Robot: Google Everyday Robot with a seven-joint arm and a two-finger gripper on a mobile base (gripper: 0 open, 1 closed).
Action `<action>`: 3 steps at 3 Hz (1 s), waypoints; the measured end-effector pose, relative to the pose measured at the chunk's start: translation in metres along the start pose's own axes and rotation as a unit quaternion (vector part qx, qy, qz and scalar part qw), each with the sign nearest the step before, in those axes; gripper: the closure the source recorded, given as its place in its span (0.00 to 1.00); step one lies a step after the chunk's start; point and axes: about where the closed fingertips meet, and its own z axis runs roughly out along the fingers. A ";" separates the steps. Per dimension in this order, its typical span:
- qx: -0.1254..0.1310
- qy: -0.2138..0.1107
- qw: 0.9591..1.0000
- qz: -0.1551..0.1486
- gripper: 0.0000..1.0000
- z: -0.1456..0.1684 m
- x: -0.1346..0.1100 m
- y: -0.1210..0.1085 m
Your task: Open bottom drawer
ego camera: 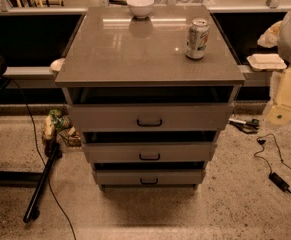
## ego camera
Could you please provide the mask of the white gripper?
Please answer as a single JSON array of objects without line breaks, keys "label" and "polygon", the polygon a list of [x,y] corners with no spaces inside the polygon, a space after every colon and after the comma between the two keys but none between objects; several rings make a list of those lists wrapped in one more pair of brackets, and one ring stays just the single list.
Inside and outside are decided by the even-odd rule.
[{"label": "white gripper", "polygon": [[284,126],[291,121],[291,67],[272,73],[270,101],[263,116],[267,126]]}]

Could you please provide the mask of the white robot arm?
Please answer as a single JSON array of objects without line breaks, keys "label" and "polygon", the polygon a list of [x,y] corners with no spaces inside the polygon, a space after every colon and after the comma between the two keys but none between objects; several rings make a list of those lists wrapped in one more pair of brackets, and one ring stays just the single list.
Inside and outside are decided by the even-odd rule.
[{"label": "white robot arm", "polygon": [[270,85],[270,101],[263,115],[272,127],[284,126],[291,121],[291,9],[282,21],[274,23],[257,40],[266,48],[276,46],[279,56],[289,63],[282,73],[273,73]]}]

